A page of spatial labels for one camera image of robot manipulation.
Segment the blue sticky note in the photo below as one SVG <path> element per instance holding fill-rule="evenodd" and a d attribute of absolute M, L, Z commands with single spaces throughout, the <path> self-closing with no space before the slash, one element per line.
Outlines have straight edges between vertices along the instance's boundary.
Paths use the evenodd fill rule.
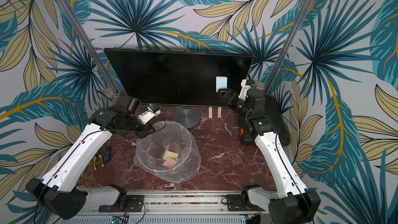
<path fill-rule="evenodd" d="M 225 76 L 216 76 L 216 92 L 228 88 L 228 78 Z"/>

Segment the yellow sticky note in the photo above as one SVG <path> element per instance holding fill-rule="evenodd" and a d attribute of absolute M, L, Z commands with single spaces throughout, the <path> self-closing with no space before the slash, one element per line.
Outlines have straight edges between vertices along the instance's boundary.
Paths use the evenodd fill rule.
<path fill-rule="evenodd" d="M 172 159 L 174 159 L 174 160 L 177 161 L 178 158 L 179 158 L 179 153 L 166 150 L 166 151 L 164 152 L 164 155 L 163 155 L 163 160 L 165 161 L 165 160 L 167 160 L 168 158 L 172 158 Z"/>

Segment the pink sticky note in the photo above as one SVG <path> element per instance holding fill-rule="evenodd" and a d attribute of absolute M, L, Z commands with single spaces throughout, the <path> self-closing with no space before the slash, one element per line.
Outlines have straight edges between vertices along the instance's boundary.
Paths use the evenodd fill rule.
<path fill-rule="evenodd" d="M 168 169 L 172 169 L 176 166 L 177 161 L 172 159 L 172 158 L 168 158 L 167 160 L 164 161 L 164 163 L 162 164 L 165 168 Z"/>

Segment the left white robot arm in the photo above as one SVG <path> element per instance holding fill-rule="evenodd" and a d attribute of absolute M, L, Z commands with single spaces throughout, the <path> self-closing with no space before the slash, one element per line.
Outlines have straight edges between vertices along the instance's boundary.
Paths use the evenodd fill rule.
<path fill-rule="evenodd" d="M 115 105 L 95 111 L 61 160 L 42 178 L 28 182 L 26 190 L 37 205 L 64 220 L 71 219 L 83 209 L 94 207 L 124 211 L 127 199 L 123 188 L 83 188 L 78 183 L 87 165 L 114 133 L 131 132 L 138 138 L 155 133 L 150 120 L 160 115 L 161 110 L 156 104 L 149 104 L 145 112 L 136 115 L 139 104 L 137 98 L 123 95 Z"/>

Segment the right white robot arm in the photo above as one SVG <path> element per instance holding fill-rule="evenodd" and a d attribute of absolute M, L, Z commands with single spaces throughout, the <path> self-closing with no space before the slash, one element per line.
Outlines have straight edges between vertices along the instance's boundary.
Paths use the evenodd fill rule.
<path fill-rule="evenodd" d="M 254 88 L 248 89 L 243 98 L 231 89 L 220 89 L 218 93 L 221 102 L 238 116 L 241 140 L 259 148 L 276 185 L 275 192 L 259 186 L 245 187 L 242 204 L 266 211 L 275 224 L 313 223 L 321 199 L 316 191 L 308 189 L 285 153 L 289 134 L 276 99 Z"/>

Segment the grey round monitor stand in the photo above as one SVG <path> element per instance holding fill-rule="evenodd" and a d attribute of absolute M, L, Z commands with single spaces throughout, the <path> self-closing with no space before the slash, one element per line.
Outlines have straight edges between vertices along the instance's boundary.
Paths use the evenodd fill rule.
<path fill-rule="evenodd" d="M 189 129 L 200 122 L 201 112 L 197 107 L 179 106 L 173 111 L 172 120 Z"/>

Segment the black computer monitor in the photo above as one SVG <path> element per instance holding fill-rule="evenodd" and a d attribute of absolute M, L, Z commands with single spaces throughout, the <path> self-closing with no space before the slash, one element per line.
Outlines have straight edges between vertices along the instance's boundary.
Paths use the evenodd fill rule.
<path fill-rule="evenodd" d="M 216 78 L 239 92 L 253 57 L 209 52 L 106 48 L 104 53 L 124 90 L 143 103 L 212 106 L 222 103 Z"/>

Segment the pink strip left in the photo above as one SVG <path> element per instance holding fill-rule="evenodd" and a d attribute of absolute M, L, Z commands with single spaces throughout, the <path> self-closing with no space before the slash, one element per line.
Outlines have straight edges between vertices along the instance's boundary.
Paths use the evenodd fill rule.
<path fill-rule="evenodd" d="M 211 119 L 212 118 L 212 107 L 208 108 L 208 118 Z"/>

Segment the black plastic tool case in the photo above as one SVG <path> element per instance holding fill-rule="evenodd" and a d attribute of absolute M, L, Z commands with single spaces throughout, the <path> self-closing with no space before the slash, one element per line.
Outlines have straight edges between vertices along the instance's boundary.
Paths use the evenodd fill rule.
<path fill-rule="evenodd" d="M 287 127 L 274 97 L 263 94 L 250 95 L 239 111 L 237 116 L 240 141 L 243 145 L 254 146 L 257 135 L 270 131 L 278 134 L 282 147 L 290 144 Z"/>

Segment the bin with clear plastic bag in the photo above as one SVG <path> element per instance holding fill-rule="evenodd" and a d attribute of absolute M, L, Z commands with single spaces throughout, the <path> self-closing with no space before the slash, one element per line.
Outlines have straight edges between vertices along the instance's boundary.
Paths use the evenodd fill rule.
<path fill-rule="evenodd" d="M 194 178 L 201 155 L 190 131 L 172 121 L 157 122 L 153 127 L 154 134 L 136 141 L 135 165 L 169 183 Z"/>

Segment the green handled screwdriver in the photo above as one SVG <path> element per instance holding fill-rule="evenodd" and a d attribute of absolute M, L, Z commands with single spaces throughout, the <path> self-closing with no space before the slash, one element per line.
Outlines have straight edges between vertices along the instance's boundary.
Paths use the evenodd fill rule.
<path fill-rule="evenodd" d="M 105 153 L 104 153 L 104 156 L 103 156 L 103 163 L 104 164 L 108 164 L 109 162 L 110 162 L 110 159 L 111 159 L 111 146 L 107 146 L 106 147 L 106 151 L 105 151 Z"/>

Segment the yellow handled pliers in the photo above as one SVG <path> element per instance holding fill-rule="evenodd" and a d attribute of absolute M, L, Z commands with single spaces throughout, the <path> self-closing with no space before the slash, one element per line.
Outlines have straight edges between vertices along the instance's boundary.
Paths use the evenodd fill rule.
<path fill-rule="evenodd" d="M 98 151 L 94 157 L 93 157 L 93 170 L 97 171 L 97 162 L 100 161 L 101 162 L 101 167 L 103 168 L 105 166 L 104 162 L 103 162 L 103 156 L 102 154 Z"/>

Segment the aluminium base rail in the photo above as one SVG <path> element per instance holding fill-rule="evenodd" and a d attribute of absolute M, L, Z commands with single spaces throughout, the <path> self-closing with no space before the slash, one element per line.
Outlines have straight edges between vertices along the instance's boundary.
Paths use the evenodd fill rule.
<path fill-rule="evenodd" d="M 48 224 L 271 224 L 264 210 L 232 212 L 228 195 L 239 191 L 217 190 L 129 190 L 128 195 L 143 196 L 129 213 L 101 213 L 97 207 L 81 210 L 75 217 L 64 220 L 51 215 Z"/>

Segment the right aluminium frame post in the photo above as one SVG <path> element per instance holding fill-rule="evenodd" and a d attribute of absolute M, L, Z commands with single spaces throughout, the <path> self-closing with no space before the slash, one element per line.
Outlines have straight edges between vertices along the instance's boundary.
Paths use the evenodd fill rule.
<path fill-rule="evenodd" d="M 314 0 L 304 0 L 303 6 L 297 12 L 296 19 L 292 25 L 292 28 L 289 31 L 289 34 L 288 34 L 286 41 L 279 53 L 279 56 L 276 59 L 276 62 L 274 63 L 273 70 L 272 70 L 271 74 L 269 75 L 268 80 L 265 84 L 265 87 L 263 90 L 264 95 L 268 95 L 270 93 L 273 83 L 274 83 L 275 79 L 277 78 L 279 70 L 284 62 L 284 59 L 285 59 L 287 53 L 288 53 L 288 50 L 291 47 L 291 44 L 292 44 L 296 34 L 299 32 L 300 27 L 302 26 L 308 12 L 310 11 L 313 1 Z"/>

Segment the left aluminium frame post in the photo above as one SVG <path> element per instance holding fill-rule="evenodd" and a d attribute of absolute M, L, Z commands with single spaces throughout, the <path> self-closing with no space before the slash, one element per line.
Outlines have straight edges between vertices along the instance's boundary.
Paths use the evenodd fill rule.
<path fill-rule="evenodd" d="M 65 13 L 67 19 L 71 23 L 72 28 L 75 30 L 77 36 L 79 37 L 80 41 L 84 44 L 89 53 L 91 59 L 97 66 L 97 70 L 102 74 L 104 77 L 106 84 L 111 89 L 111 91 L 115 94 L 119 94 L 119 90 L 117 89 L 113 79 L 110 77 L 109 73 L 107 72 L 103 62 L 101 61 L 98 53 L 95 50 L 95 47 L 92 45 L 92 42 L 85 32 L 80 20 L 78 19 L 77 15 L 75 14 L 74 10 L 71 7 L 71 3 L 68 0 L 56 0 L 59 3 L 60 8 Z"/>

